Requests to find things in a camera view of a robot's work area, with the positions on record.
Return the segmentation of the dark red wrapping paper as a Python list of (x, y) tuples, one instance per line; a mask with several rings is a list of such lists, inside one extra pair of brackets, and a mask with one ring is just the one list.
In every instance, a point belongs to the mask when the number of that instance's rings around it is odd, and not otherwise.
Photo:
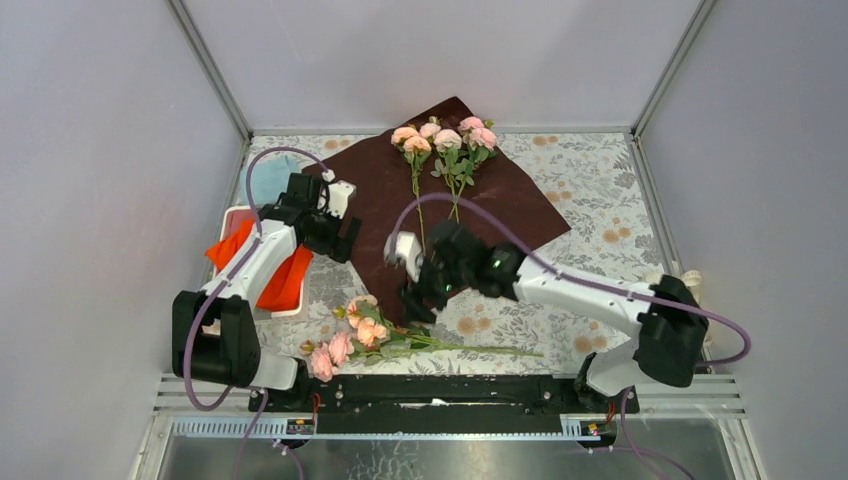
[[(477, 116), (454, 96), (428, 110), (402, 121), (399, 126), (423, 125), (431, 116), (442, 125), (455, 128), (460, 121)], [(390, 143), (394, 129), (366, 138), (324, 160), (337, 179), (356, 187), (354, 199), (347, 215), (360, 218), (362, 226), (352, 249), (350, 261), (366, 291), (374, 295), (388, 318), (403, 325), (404, 306), (399, 297), (399, 287), (405, 283), (406, 274), (384, 263), (384, 246), (398, 216), (416, 197), (412, 192), (411, 169)], [(532, 249), (537, 249), (571, 230), (565, 218), (537, 187), (532, 178), (499, 147), (493, 159), (486, 160), (473, 174), (475, 185), (464, 189), (462, 198), (474, 202)], [(446, 183), (433, 177), (436, 155), (427, 160), (420, 176), (420, 194), (444, 192), (450, 194)], [(429, 201), (421, 206), (426, 233), (446, 220), (451, 201)], [(496, 227), (465, 207), (460, 207), (460, 222), (488, 245), (505, 241)]]

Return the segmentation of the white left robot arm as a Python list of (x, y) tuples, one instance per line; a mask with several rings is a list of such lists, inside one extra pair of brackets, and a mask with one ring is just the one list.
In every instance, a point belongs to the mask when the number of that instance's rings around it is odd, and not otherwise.
[(253, 313), (278, 268), (303, 247), (345, 263), (361, 221), (346, 220), (353, 184), (294, 174), (278, 200), (254, 211), (244, 244), (200, 290), (180, 292), (172, 305), (172, 367), (177, 376), (237, 388), (272, 389), (288, 411), (309, 401), (302, 363), (264, 355)]

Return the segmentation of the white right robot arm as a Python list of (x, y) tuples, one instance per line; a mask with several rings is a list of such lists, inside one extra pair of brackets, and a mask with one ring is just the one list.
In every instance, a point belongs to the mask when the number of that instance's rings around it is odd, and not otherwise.
[(406, 271), (398, 292), (406, 322), (435, 322), (449, 297), (469, 288), (488, 298), (559, 307), (626, 335), (623, 344), (588, 355), (581, 366), (573, 396), (589, 412), (639, 383), (687, 388), (701, 359), (709, 322), (671, 276), (626, 283), (555, 267), (520, 241), (489, 245), (451, 220), (433, 230), (428, 247), (412, 232), (390, 234), (384, 260)]

